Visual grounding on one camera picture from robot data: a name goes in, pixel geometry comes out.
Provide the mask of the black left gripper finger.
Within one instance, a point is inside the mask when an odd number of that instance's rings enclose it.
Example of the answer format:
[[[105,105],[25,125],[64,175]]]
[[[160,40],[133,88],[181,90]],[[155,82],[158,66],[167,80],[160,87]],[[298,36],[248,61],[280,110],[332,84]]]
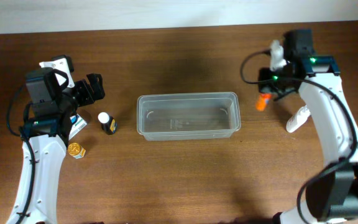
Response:
[[[95,101],[102,100],[105,97],[104,88],[100,85],[89,85],[87,87],[88,96],[86,99],[86,104],[93,104]]]
[[[90,73],[87,74],[87,79],[92,89],[100,89],[101,88],[101,74]]]

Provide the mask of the orange tube white cap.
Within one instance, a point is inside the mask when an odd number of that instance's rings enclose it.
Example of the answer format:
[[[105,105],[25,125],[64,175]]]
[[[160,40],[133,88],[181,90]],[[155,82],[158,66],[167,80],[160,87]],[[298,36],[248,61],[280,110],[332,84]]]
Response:
[[[263,111],[267,107],[271,97],[272,95],[270,93],[260,93],[255,104],[256,110]]]

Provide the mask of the dark bottle white cap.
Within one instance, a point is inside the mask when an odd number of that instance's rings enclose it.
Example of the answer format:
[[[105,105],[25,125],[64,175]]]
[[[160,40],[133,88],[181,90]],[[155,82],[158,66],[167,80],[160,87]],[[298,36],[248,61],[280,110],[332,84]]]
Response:
[[[112,116],[110,116],[106,112],[101,112],[98,115],[98,120],[101,123],[101,129],[107,135],[112,135],[112,134],[114,134],[116,132],[117,122]]]

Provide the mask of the white calamine lotion bottle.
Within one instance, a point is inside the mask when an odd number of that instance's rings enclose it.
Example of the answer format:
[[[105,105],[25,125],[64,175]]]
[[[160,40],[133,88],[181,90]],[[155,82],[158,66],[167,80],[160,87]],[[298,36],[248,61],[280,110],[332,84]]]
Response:
[[[286,130],[289,133],[293,133],[296,131],[300,126],[302,126],[309,116],[311,115],[310,110],[308,107],[302,106],[288,121],[286,125]]]

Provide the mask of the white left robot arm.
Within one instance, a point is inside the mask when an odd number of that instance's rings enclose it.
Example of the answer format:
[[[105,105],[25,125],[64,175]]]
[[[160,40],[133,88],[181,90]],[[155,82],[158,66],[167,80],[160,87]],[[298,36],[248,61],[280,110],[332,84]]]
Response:
[[[71,84],[66,72],[41,68],[25,77],[31,101],[26,104],[21,138],[23,163],[8,223],[56,223],[60,169],[69,141],[87,122],[82,106],[104,98],[103,79],[91,73]]]

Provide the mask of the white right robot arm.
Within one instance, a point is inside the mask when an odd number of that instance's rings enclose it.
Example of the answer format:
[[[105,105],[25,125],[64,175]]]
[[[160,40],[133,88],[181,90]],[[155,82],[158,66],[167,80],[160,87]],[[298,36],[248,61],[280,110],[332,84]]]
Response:
[[[309,113],[323,150],[324,168],[298,192],[296,207],[274,223],[342,223],[358,219],[358,127],[349,109],[340,71],[331,56],[271,56],[259,75],[262,93],[299,93],[305,106],[288,123],[292,131]]]

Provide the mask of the clear plastic container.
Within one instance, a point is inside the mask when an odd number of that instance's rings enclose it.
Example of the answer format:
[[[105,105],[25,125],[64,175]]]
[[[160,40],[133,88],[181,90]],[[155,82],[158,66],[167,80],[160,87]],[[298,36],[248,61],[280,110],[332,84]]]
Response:
[[[137,131],[148,141],[229,138],[241,128],[234,92],[142,95]]]

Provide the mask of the white Panadol box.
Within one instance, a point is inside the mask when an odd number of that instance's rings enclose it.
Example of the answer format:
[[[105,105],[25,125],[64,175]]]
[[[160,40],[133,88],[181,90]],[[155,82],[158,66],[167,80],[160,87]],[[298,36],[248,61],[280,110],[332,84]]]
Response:
[[[69,140],[77,135],[88,124],[79,114],[72,116],[70,119],[72,127],[68,138]]]

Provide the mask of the gold lid small jar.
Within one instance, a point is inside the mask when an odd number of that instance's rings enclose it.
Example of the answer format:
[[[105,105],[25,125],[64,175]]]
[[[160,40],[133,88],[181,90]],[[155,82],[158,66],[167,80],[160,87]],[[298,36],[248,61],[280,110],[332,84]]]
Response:
[[[85,156],[86,150],[80,144],[73,142],[68,145],[67,152],[75,159],[81,159]]]

